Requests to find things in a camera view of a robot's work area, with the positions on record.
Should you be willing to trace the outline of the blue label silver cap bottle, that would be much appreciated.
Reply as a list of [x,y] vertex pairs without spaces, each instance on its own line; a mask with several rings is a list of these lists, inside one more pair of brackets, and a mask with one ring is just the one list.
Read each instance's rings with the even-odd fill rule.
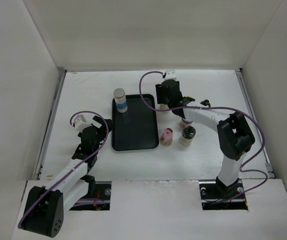
[[125,113],[128,110],[126,93],[123,88],[116,88],[113,92],[116,109],[119,113]]

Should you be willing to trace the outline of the black domed lid jar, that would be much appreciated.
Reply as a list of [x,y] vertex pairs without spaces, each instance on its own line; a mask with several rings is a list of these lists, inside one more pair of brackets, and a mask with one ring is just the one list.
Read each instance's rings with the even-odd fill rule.
[[190,146],[194,137],[196,136],[196,129],[188,125],[186,126],[181,133],[181,136],[179,137],[179,143],[183,146]]

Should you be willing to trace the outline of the pink cap shaker bottle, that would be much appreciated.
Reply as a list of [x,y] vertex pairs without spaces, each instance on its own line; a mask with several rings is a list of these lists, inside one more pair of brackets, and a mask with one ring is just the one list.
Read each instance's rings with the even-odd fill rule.
[[168,147],[172,144],[173,142],[173,130],[171,128],[165,128],[162,132],[161,138],[160,138],[160,143]]

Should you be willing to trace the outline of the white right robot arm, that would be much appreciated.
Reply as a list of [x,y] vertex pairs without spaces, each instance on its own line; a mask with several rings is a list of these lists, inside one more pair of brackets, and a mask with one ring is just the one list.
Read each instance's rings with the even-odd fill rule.
[[246,120],[248,115],[240,110],[226,114],[219,112],[219,107],[194,104],[195,99],[183,96],[180,83],[174,79],[156,84],[155,89],[158,104],[167,105],[185,122],[201,124],[217,133],[223,161],[215,180],[215,192],[219,197],[227,198],[237,186],[244,157],[255,143],[254,134]]

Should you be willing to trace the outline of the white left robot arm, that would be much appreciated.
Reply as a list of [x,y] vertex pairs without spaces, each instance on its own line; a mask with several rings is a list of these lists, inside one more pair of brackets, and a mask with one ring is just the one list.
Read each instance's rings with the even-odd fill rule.
[[71,117],[70,124],[78,130],[80,144],[68,165],[53,180],[30,189],[18,229],[54,238],[63,226],[65,213],[78,205],[81,198],[94,197],[96,180],[89,172],[112,131],[113,121],[98,113],[93,115],[100,127],[83,120],[81,112]]

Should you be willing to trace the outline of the black plastic tray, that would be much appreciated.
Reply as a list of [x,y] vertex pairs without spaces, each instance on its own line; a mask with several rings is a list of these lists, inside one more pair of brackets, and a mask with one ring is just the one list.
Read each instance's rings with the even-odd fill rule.
[[115,151],[151,150],[159,145],[155,99],[151,94],[126,96],[127,111],[118,112],[112,101],[111,146]]

